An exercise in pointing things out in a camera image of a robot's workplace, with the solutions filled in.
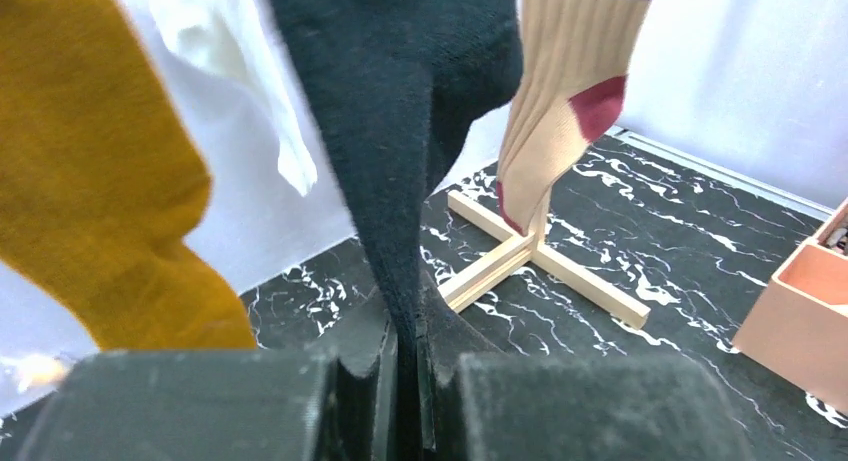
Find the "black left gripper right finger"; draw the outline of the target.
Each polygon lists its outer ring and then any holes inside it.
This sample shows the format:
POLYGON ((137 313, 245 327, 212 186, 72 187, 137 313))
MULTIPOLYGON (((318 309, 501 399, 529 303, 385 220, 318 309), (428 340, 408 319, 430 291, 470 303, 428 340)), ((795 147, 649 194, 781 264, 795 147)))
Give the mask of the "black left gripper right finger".
POLYGON ((420 276, 428 460, 748 460, 718 382, 677 356, 503 352, 420 276))

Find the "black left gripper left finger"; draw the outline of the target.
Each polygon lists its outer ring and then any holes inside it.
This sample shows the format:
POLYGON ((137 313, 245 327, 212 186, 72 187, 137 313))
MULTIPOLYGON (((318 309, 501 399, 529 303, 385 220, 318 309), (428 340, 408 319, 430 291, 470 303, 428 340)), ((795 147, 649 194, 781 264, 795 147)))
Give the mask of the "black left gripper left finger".
POLYGON ((22 460, 384 460, 396 336, 379 295, 305 348, 117 352, 77 364, 22 460))

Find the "mustard yellow striped sock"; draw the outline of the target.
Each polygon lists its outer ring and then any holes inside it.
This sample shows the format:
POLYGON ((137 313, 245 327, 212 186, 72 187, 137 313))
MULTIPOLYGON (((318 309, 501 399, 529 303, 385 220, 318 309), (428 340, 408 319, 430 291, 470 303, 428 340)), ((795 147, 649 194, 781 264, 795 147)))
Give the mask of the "mustard yellow striped sock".
POLYGON ((117 0, 1 0, 1 258, 111 349, 252 349, 211 178, 117 0))

